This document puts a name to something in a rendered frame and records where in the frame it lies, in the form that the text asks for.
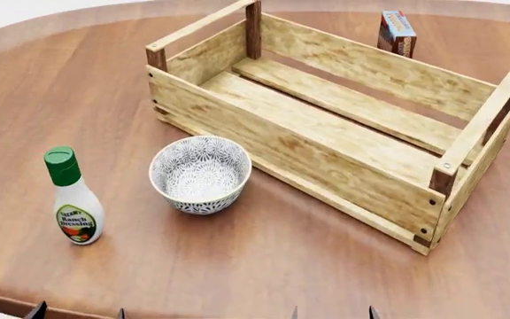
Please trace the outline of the light wooden slatted crate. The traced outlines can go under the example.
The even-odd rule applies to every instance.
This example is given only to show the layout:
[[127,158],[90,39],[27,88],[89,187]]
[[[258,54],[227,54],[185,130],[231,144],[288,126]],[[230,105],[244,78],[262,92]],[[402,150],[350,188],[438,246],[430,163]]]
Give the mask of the light wooden slatted crate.
[[238,0],[146,47],[160,119],[428,254],[502,148],[490,84]]

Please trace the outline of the blue brown pudding box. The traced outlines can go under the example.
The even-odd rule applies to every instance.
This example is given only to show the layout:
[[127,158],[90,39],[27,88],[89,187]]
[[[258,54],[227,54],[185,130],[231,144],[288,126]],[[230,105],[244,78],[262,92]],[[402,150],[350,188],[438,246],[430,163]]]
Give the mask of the blue brown pudding box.
[[417,34],[402,11],[382,11],[378,49],[412,58],[416,40]]

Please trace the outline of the ranch dressing bottle green cap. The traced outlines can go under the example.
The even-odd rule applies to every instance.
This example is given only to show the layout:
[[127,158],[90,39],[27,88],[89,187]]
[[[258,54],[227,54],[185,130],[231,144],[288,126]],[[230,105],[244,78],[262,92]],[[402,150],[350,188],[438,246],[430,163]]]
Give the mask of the ranch dressing bottle green cap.
[[86,185],[74,150],[56,146],[43,160],[56,190],[53,214],[58,227],[73,244],[93,244],[104,230],[104,208]]

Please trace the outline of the white patterned ceramic bowl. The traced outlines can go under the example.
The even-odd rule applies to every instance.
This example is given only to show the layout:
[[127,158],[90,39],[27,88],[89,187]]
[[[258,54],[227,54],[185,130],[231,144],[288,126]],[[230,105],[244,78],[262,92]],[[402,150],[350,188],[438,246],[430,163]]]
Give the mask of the white patterned ceramic bowl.
[[208,215],[231,206],[251,177],[252,161],[238,143],[200,135],[176,140],[149,166],[155,190],[175,209]]

